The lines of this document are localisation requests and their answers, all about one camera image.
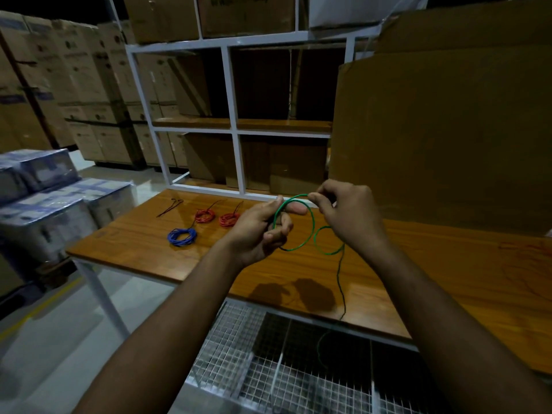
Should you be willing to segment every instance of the warehouse rack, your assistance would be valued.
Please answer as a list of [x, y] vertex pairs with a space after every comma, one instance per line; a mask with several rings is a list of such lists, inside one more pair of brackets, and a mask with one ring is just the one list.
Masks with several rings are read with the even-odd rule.
[[[118, 23], [121, 32], [122, 26], [119, 20], [119, 16], [116, 12], [115, 4], [113, 0], [110, 1], [110, 7], [113, 13], [115, 21]], [[394, 11], [397, 11], [404, 2], [408, 0], [401, 0], [393, 8], [393, 11], [390, 12], [391, 15]], [[418, 0], [417, 8], [424, 9], [427, 5], [428, 0]], [[233, 152], [236, 160], [236, 172], [237, 172], [237, 181], [238, 181], [238, 191], [233, 189], [223, 189], [223, 188], [213, 188], [213, 187], [203, 187], [196, 185], [187, 185], [182, 184], [184, 180], [190, 177], [190, 173], [185, 173], [172, 178], [169, 173], [169, 168], [163, 154], [161, 153], [161, 144], [156, 136], [152, 136], [154, 141], [155, 150], [159, 158], [161, 165], [161, 170], [163, 173], [163, 178], [167, 187], [175, 190], [183, 190], [192, 193], [205, 193], [213, 194], [220, 196], [229, 196], [233, 198], [240, 199], [251, 199], [251, 200], [260, 200], [268, 201], [274, 199], [276, 196], [270, 194], [259, 194], [259, 193], [250, 193], [246, 191], [246, 181], [244, 174], [244, 161], [242, 159], [240, 135], [264, 135], [264, 136], [285, 136], [285, 137], [314, 137], [314, 138], [330, 138], [330, 133], [326, 132], [307, 132], [307, 131], [297, 131], [297, 132], [282, 132], [282, 131], [262, 131], [262, 130], [242, 130], [238, 128], [237, 121], [237, 108], [236, 108], [236, 93], [234, 87], [233, 73], [232, 73], [232, 62], [230, 59], [230, 49], [234, 47], [245, 47], [245, 46], [267, 46], [267, 45], [282, 45], [282, 44], [291, 44], [291, 43], [318, 43], [318, 42], [329, 42], [329, 41], [345, 41], [345, 56], [344, 63], [352, 62], [354, 60], [354, 49], [355, 42], [361, 39], [369, 39], [376, 37], [380, 34], [382, 29], [382, 24], [356, 28], [354, 30], [325, 30], [325, 31], [308, 31], [308, 30], [299, 30], [299, 0], [295, 0], [295, 31], [287, 33], [278, 33], [278, 34], [259, 34], [254, 36], [242, 36], [242, 37], [224, 37], [217, 39], [204, 39], [202, 35], [202, 29], [200, 25], [198, 1], [194, 0], [195, 7], [195, 16], [198, 25], [199, 39], [192, 41], [179, 41], [179, 42], [167, 42], [167, 43], [153, 43], [150, 45], [126, 45], [126, 52], [129, 58], [129, 64], [132, 69], [134, 80], [138, 88], [138, 93], [140, 95], [140, 100], [142, 102], [142, 107], [144, 109], [147, 124], [149, 126], [149, 131], [153, 134], [154, 132], [196, 132], [196, 133], [225, 133], [232, 136]], [[136, 62], [135, 55], [138, 53], [178, 53], [189, 51], [190, 49], [205, 49], [205, 48], [219, 48], [222, 52], [223, 57], [223, 69], [224, 69], [224, 80], [226, 84], [226, 97], [228, 101], [228, 110], [230, 114], [230, 127], [228, 129], [221, 128], [192, 128], [192, 127], [160, 127], [156, 126], [156, 123], [152, 121], [150, 110], [148, 107], [148, 102], [145, 98], [142, 84], [139, 77], [138, 66]], [[307, 205], [314, 206], [310, 201], [305, 201]]]

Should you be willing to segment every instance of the table top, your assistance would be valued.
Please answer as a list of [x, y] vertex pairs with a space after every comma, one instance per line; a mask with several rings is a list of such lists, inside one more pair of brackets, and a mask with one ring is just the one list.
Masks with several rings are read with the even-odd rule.
[[[172, 203], [183, 204], [157, 218]], [[196, 243], [177, 248], [167, 241], [175, 228], [191, 225], [198, 208], [217, 216], [240, 199], [165, 190], [68, 250], [74, 257], [147, 277], [180, 283], [224, 234], [218, 220], [199, 225]], [[240, 210], [253, 206], [246, 200]], [[316, 226], [325, 225], [314, 211]], [[474, 231], [413, 222], [385, 221], [389, 234], [430, 277], [531, 368], [552, 374], [552, 239]], [[294, 216], [287, 247], [308, 237], [310, 216]], [[332, 251], [341, 245], [330, 229], [318, 243]], [[343, 302], [336, 282], [339, 255], [324, 256], [313, 241], [293, 252], [277, 250], [245, 269], [230, 290], [233, 298], [301, 315], [337, 320]], [[346, 248], [340, 275], [347, 303], [343, 320], [360, 328], [409, 340], [376, 274]]]

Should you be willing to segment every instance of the plastic-wrapped box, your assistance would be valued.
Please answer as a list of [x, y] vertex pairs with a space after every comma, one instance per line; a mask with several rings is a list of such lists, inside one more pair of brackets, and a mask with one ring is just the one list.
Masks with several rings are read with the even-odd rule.
[[13, 165], [0, 163], [0, 206], [28, 195], [29, 190]]
[[0, 163], [13, 166], [31, 193], [71, 184], [80, 178], [66, 149], [19, 149], [0, 154]]
[[40, 263], [59, 262], [65, 248], [96, 230], [81, 196], [36, 193], [0, 208], [0, 233]]
[[57, 189], [53, 194], [82, 197], [99, 228], [136, 206], [136, 187], [129, 181], [88, 178]]

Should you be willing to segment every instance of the right hand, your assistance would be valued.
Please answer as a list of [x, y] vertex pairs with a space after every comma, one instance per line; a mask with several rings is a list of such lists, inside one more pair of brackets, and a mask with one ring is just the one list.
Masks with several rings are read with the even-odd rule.
[[383, 219], [368, 186], [330, 179], [308, 199], [319, 207], [335, 234], [357, 253], [389, 247]]

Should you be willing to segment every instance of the floor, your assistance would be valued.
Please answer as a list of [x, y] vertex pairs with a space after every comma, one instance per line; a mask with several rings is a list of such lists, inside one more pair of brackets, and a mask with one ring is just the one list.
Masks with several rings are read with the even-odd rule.
[[[99, 168], [79, 151], [71, 158], [83, 177], [132, 180], [140, 203], [164, 189], [162, 174], [153, 169]], [[131, 330], [172, 290], [111, 271], [100, 279]], [[0, 321], [0, 413], [70, 413], [120, 343], [86, 283], [73, 274], [66, 285]], [[184, 412], [177, 405], [171, 414]]]

